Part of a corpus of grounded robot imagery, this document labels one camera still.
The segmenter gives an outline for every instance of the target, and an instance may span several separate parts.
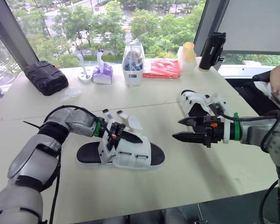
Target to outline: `window frame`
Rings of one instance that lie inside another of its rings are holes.
[[[0,39],[23,71],[39,62],[5,0],[0,0]]]

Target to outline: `red plastic bag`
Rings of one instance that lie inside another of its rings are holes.
[[[145,78],[179,78],[181,70],[179,68],[178,59],[151,59],[145,61],[143,77]]]

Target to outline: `plastic bag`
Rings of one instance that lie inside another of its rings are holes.
[[[178,59],[151,59],[145,61],[143,77],[145,78],[179,78],[181,70]]]
[[[80,96],[80,94],[81,94],[81,90],[70,86],[62,93],[60,101],[64,102],[64,101],[74,100],[75,98]]]
[[[144,66],[144,50],[141,42],[136,39],[125,47],[122,59],[122,70],[126,85],[139,85]]]

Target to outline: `black cable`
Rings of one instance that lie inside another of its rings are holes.
[[[58,164],[61,167],[61,152],[59,153],[59,156],[58,156]],[[54,193],[54,198],[53,198],[52,207],[51,207],[49,224],[53,224],[55,206],[56,206],[56,201],[57,201],[57,196],[58,196],[58,191],[59,191],[59,182],[60,182],[60,171],[59,171],[59,173],[57,175],[57,179],[56,179],[56,187],[55,187],[55,193]]]
[[[255,121],[255,120],[266,120],[266,119],[276,119],[274,125],[271,127],[271,129],[265,134],[265,136],[263,137],[261,144],[260,144],[260,148],[262,151],[264,152],[268,152],[265,149],[265,142],[268,140],[268,138],[270,137],[270,135],[274,132],[274,130],[276,129],[276,127],[278,126],[278,124],[280,123],[280,111],[278,110],[274,110],[274,111],[270,111],[266,114],[264,114],[261,117],[253,117],[253,118],[233,118],[233,117],[229,117],[225,114],[223,114],[222,112],[218,113],[219,115],[221,115],[222,117],[229,119],[229,120],[234,120],[234,121]]]
[[[266,194],[264,195],[260,205],[259,205],[259,219],[260,219],[260,223],[261,224],[265,224],[265,221],[263,219],[263,207],[264,204],[266,202],[267,197],[269,196],[269,194],[271,193],[271,191],[274,189],[274,187],[278,184],[278,180],[276,180],[271,186],[270,188],[266,191]]]
[[[108,133],[108,136],[111,137],[111,132],[108,130],[107,126],[104,124],[103,121],[101,121],[96,115],[94,115],[93,113],[91,113],[90,111],[88,111],[87,109],[83,108],[83,107],[79,107],[79,106],[74,106],[74,105],[63,105],[63,106],[59,106],[56,109],[52,110],[45,118],[44,123],[48,120],[48,118],[56,111],[63,109],[63,108],[75,108],[77,110],[81,110],[84,111],[85,113],[89,114],[90,116],[92,116],[96,122],[100,123],[101,126],[103,127],[103,129]]]
[[[268,138],[271,136],[271,134],[275,131],[276,127],[278,126],[278,124],[280,123],[280,111],[278,110],[274,110],[274,111],[270,111],[266,114],[264,114],[264,116],[266,115],[270,115],[272,113],[275,113],[276,114],[276,121],[274,123],[274,125],[271,127],[271,129],[266,133],[266,135],[263,137],[262,141],[261,141],[261,144],[260,144],[260,148],[262,151],[264,152],[268,152],[266,149],[265,149],[265,143],[266,141],[268,140]]]
[[[234,121],[255,121],[255,120],[267,120],[267,119],[275,119],[276,116],[266,116],[266,117],[253,117],[253,118],[234,118],[234,117],[229,117],[226,114],[219,113],[222,117],[228,119],[228,120],[234,120]]]

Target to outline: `red cloth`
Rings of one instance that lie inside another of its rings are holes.
[[[145,71],[145,78],[179,78],[181,70],[177,59],[152,59],[150,71]]]

